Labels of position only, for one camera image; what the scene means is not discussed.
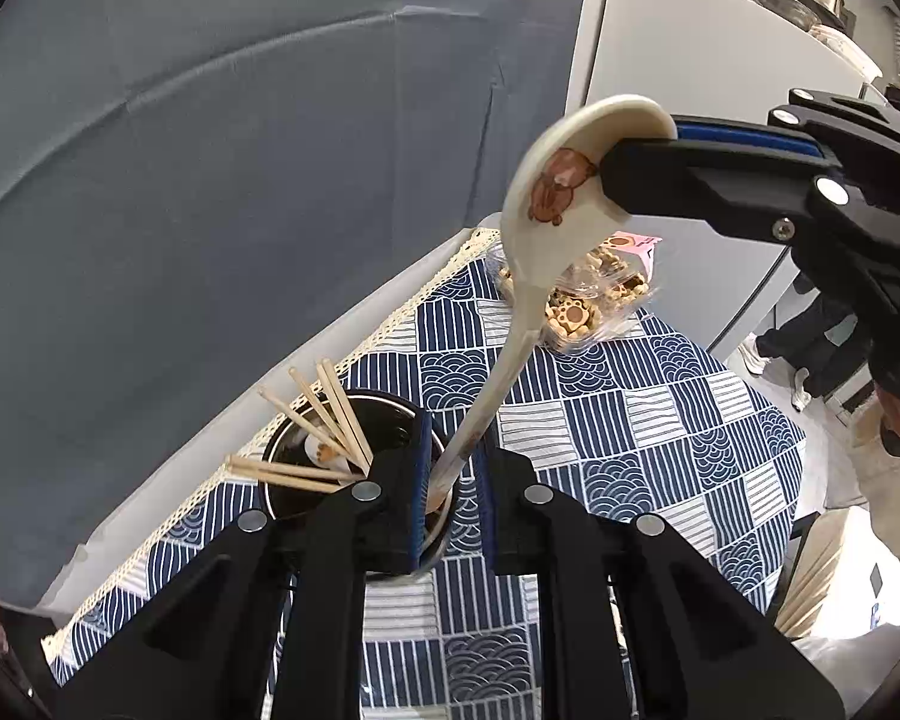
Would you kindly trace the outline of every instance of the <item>pink label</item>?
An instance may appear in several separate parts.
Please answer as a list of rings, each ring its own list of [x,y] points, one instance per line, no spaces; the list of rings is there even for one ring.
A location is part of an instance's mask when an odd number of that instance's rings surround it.
[[[652,238],[649,235],[636,235],[617,231],[610,236],[607,243],[615,250],[635,254],[647,271],[647,281],[653,278],[653,247],[663,238]]]

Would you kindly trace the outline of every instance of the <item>wooden chopstick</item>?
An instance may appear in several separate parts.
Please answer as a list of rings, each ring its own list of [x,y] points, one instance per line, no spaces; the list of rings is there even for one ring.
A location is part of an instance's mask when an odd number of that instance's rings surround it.
[[[242,455],[230,455],[227,458],[234,469],[259,471],[260,473],[276,473],[284,476],[302,476],[310,479],[332,479],[336,482],[359,482],[362,475],[358,473],[343,473],[332,469],[314,469],[312,466],[291,466],[289,463],[264,463],[264,461],[252,460]]]
[[[290,421],[298,425],[307,431],[311,436],[317,439],[320,443],[325,443],[328,447],[333,449],[338,455],[343,455],[348,460],[354,461],[358,466],[360,463],[353,457],[353,453],[344,449],[341,445],[339,445],[336,440],[333,440],[331,437],[324,433],[319,427],[316,425],[309,423],[306,418],[299,415],[297,412],[293,410],[289,403],[284,403],[280,398],[270,392],[265,386],[261,386],[261,388],[257,389],[258,394],[261,398],[265,400],[269,400],[279,412],[285,413],[285,415],[290,418]]]
[[[365,457],[364,453],[362,453],[360,442],[357,441],[353,426],[350,424],[350,420],[347,419],[346,412],[343,410],[343,404],[341,404],[340,396],[337,394],[337,388],[333,386],[333,382],[337,382],[337,386],[340,386],[340,381],[337,379],[337,372],[333,369],[333,365],[331,365],[330,370],[327,371],[323,362],[318,362],[317,378],[319,378],[320,384],[323,384],[323,391],[326,393],[327,400],[330,401],[330,408],[333,409],[333,413],[337,417],[338,425],[341,426],[341,429],[346,434],[347,445],[353,449],[351,459],[357,466],[360,466],[364,473],[370,473],[370,461]]]
[[[312,479],[304,479],[300,476],[284,476],[279,473],[263,473],[262,471],[244,469],[242,466],[231,466],[231,470],[237,476],[245,476],[247,479],[256,479],[258,482],[266,482],[268,485],[277,485],[282,488],[295,488],[307,490],[308,493],[338,493],[343,490],[339,485],[328,485],[326,482],[315,482]]]
[[[343,435],[343,430],[341,430],[340,425],[338,425],[336,421],[334,421],[330,413],[327,412],[327,409],[324,407],[324,405],[320,403],[320,399],[314,394],[313,388],[311,388],[311,386],[307,384],[307,380],[300,375],[300,371],[298,371],[295,367],[292,367],[287,372],[290,375],[290,378],[292,378],[293,381],[296,382],[296,385],[300,387],[300,391],[303,392],[303,396],[307,399],[307,402],[313,408],[317,416],[323,421],[323,424],[330,428],[330,431],[342,446],[346,446],[346,435]]]
[[[367,464],[370,464],[373,461],[373,450],[370,449],[370,444],[367,442],[367,437],[364,435],[364,429],[360,426],[360,420],[358,420],[357,415],[353,413],[350,399],[346,396],[346,392],[343,391],[343,385],[341,385],[340,380],[337,378],[337,372],[333,367],[333,361],[329,358],[324,358],[322,360],[322,365],[330,379],[330,383],[333,385],[334,391],[337,393],[337,397],[341,401],[343,413],[346,414],[346,418],[350,422],[350,427],[357,437],[357,444],[360,446],[360,451],[364,453],[364,457],[367,458]]]

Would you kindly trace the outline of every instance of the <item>spoon handle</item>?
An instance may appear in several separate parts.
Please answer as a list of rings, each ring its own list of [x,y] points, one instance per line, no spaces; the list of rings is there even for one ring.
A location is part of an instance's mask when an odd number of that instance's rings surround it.
[[[457,432],[431,469],[427,512],[435,512],[447,497],[463,464],[487,427],[490,427],[497,409],[504,402],[540,338],[540,327],[550,290],[525,285],[514,285],[514,288],[519,291],[519,295],[514,295],[514,318],[500,356],[487,377],[487,384],[480,390]]]

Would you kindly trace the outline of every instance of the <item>sneaker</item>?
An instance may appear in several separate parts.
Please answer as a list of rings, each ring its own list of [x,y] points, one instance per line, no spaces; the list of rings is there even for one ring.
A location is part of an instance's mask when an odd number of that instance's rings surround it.
[[[810,371],[802,367],[794,374],[794,391],[790,394],[790,402],[794,404],[794,408],[802,412],[813,400],[813,395],[803,388],[803,382],[807,380]]]
[[[746,336],[744,343],[741,343],[737,348],[740,349],[740,356],[743,357],[744,365],[746,365],[746,369],[749,372],[754,376],[759,376],[763,373],[767,362],[770,362],[770,358],[760,356],[760,352],[756,350],[756,336],[753,333]]]

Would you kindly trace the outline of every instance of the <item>table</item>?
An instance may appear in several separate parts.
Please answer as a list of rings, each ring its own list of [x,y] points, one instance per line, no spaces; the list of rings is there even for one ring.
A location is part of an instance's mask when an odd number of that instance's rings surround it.
[[[344,384],[421,403],[453,433],[509,322],[480,253],[399,312],[347,368]],[[662,514],[765,610],[797,503],[804,436],[664,322],[641,311],[623,336],[575,357],[536,348],[497,429],[504,447],[530,457],[541,482],[594,514]],[[239,512],[259,505],[255,483],[211,482],[48,647],[60,683]],[[533,717],[541,679],[535,577],[497,579],[485,568],[469,466],[440,564],[411,584],[367,589],[362,649],[367,718]]]

